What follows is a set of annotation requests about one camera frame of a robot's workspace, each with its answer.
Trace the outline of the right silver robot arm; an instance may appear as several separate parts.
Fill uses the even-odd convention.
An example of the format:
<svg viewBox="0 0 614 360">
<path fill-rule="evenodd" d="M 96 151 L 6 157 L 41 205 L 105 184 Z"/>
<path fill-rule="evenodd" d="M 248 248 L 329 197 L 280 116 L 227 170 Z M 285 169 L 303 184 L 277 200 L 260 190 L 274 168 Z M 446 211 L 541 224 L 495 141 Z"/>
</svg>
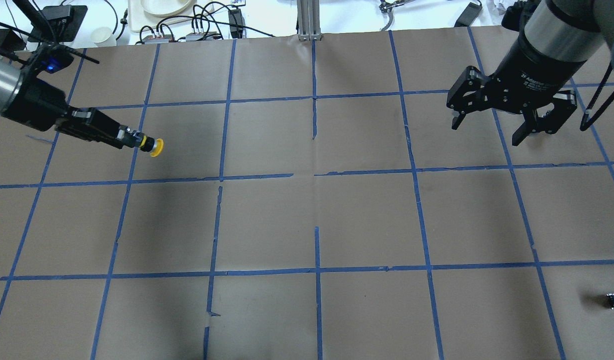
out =
<svg viewBox="0 0 614 360">
<path fill-rule="evenodd" d="M 467 114 L 489 109 L 523 116 L 513 146 L 533 133 L 554 134 L 577 110 L 565 84 L 602 44 L 611 51 L 606 75 L 614 72 L 614 0 L 519 0 L 502 25 L 518 36 L 490 75 L 468 66 L 450 88 L 446 105 L 457 130 Z M 614 92 L 596 111 L 586 111 L 584 132 L 606 111 Z"/>
</svg>

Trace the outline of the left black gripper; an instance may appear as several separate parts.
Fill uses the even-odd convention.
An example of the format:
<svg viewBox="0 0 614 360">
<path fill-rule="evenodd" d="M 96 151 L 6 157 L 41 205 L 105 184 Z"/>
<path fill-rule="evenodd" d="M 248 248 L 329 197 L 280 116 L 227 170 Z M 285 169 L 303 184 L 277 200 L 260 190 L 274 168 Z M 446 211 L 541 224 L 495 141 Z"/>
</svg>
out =
<svg viewBox="0 0 614 360">
<path fill-rule="evenodd" d="M 21 80 L 9 105 L 1 112 L 6 119 L 45 132 L 57 132 L 84 141 L 103 142 L 115 148 L 139 147 L 144 135 L 113 120 L 96 107 L 73 107 L 64 91 L 32 78 Z"/>
</svg>

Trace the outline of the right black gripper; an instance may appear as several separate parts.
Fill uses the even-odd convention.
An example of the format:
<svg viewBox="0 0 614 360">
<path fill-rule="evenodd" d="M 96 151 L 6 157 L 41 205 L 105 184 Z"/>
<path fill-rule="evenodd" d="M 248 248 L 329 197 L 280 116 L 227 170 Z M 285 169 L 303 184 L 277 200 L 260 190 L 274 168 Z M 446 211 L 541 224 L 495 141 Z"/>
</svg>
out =
<svg viewBox="0 0 614 360">
<path fill-rule="evenodd" d="M 538 64 L 520 52 L 508 54 L 491 75 L 467 66 L 448 92 L 451 129 L 457 130 L 468 114 L 495 109 L 524 118 L 512 146 L 533 133 L 556 134 L 577 110 L 573 91 L 562 88 L 578 69 L 578 63 Z"/>
</svg>

